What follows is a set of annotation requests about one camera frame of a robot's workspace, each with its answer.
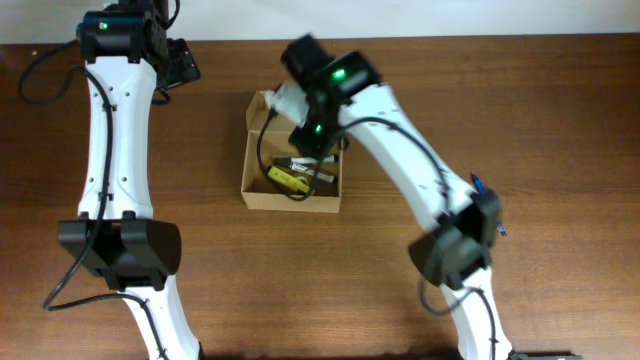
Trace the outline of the blue capped whiteboard marker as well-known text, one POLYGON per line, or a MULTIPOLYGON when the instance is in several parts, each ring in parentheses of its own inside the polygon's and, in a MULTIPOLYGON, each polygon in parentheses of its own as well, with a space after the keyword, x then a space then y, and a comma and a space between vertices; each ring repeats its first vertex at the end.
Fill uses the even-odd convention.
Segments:
POLYGON ((283 166, 289 166, 291 164, 309 165, 309 164, 318 164, 319 162, 321 162, 321 163, 337 163, 339 161, 339 159, 340 159, 340 157, 339 157, 338 154, 328 155, 327 157, 325 157, 321 161, 319 161, 318 159, 312 158, 312 157, 280 157, 280 158, 275 158, 274 159, 274 163, 275 164, 281 164, 283 166))

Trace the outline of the black capped whiteboard marker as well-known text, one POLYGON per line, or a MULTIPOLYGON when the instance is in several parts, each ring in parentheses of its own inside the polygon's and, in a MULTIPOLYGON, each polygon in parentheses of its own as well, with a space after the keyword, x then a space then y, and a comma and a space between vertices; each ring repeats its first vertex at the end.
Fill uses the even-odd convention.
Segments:
POLYGON ((291 163, 290 169, 295 172, 304 173, 310 176, 316 176, 318 180, 326 183, 335 183, 337 181, 337 178, 334 175, 325 174, 323 172, 316 172, 314 169, 299 163, 291 163))

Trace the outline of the yellow highlighter marker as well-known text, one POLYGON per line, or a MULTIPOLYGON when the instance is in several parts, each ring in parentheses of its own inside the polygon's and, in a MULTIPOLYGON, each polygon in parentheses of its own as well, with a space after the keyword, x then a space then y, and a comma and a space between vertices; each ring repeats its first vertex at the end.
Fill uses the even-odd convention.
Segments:
POLYGON ((310 190, 309 185, 276 166, 271 166, 269 168, 267 176, 276 183, 283 185, 287 189, 296 193, 305 194, 310 190))

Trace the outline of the brown cardboard box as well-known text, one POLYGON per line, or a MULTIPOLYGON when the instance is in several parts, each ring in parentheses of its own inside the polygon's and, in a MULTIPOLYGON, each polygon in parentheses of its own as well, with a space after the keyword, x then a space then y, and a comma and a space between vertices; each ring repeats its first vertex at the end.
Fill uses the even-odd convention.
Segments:
MULTIPOLYGON (((279 193, 261 172, 257 161, 257 141, 268 116, 268 106, 264 91, 258 91, 246 111, 247 145, 241 182, 241 195, 252 210, 280 210, 316 213, 338 213, 342 200, 343 151, 334 147, 330 155, 338 160, 324 163, 323 174, 332 175, 334 183, 318 181, 315 193, 305 201, 295 201, 279 193)), ((290 133, 294 129, 283 115, 275 117, 269 124, 261 142, 262 162, 268 168, 276 158, 300 157, 298 151, 289 144, 290 133)))

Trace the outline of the blue ballpoint pen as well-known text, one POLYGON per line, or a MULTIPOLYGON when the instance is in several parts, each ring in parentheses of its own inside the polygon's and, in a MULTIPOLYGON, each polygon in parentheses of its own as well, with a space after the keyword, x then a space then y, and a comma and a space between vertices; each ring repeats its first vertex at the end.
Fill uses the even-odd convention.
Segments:
MULTIPOLYGON (((476 191, 481 194, 481 195, 487 195, 488 194, 488 190, 485 188, 483 182, 480 180, 480 178, 474 174, 471 173, 470 174, 470 178, 471 178, 471 182, 473 183, 473 186, 475 187, 476 191)), ((497 230, 500 233, 501 236, 503 237, 507 237, 508 236, 508 232, 506 227, 504 226, 504 224, 502 223, 501 220, 497 221, 497 230)))

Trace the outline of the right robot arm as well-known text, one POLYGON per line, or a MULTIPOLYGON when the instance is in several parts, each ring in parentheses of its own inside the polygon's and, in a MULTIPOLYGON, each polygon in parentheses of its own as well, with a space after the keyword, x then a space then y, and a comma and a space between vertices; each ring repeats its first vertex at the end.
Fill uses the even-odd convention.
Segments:
POLYGON ((293 82, 269 105, 295 125, 290 144, 324 160, 346 136, 377 161, 407 201, 423 230, 409 256, 419 290, 439 288, 453 318, 463 359, 507 359, 513 347, 492 291, 490 251, 501 203, 453 172, 413 125, 389 83, 359 51, 327 54, 311 35, 288 44, 281 61, 293 82))

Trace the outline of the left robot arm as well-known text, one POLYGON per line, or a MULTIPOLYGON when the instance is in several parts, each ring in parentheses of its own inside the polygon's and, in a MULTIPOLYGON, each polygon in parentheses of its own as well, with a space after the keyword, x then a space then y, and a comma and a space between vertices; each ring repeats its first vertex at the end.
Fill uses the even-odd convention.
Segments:
POLYGON ((90 93, 87 175, 78 217, 62 221, 61 245, 103 279, 108 299, 131 310, 152 359, 200 359, 177 289, 178 227, 154 217, 148 184, 149 119, 157 91, 198 79, 186 43, 166 32, 165 1, 118 1, 77 28, 90 93))

